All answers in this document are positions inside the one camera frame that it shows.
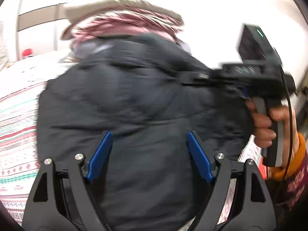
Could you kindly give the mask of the orange patterned sleeve forearm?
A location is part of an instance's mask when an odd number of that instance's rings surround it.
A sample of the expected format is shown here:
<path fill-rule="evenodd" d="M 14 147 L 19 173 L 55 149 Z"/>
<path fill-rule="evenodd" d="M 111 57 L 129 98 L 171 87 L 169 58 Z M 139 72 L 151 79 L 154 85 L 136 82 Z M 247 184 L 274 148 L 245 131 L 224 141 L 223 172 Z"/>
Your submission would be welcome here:
<path fill-rule="evenodd" d="M 307 189 L 307 150 L 304 136 L 298 133 L 299 149 L 288 168 L 270 168 L 266 180 L 272 201 L 291 210 Z"/>

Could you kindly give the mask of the person's right hand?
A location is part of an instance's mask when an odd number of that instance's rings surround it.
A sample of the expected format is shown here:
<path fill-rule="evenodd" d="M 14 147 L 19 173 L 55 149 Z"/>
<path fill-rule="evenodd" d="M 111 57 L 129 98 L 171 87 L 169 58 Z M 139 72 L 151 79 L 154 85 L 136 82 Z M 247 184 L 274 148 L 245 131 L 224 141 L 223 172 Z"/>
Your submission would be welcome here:
<path fill-rule="evenodd" d="M 288 159 L 295 157 L 300 145 L 296 129 L 295 109 L 289 110 L 287 106 L 282 105 L 270 109 L 270 116 L 267 116 L 258 113 L 255 103 L 251 100 L 246 101 L 246 106 L 254 120 L 254 142 L 262 149 L 269 148 L 276 138 L 276 133 L 271 129 L 273 121 L 282 121 L 284 123 L 282 167 L 286 167 Z"/>

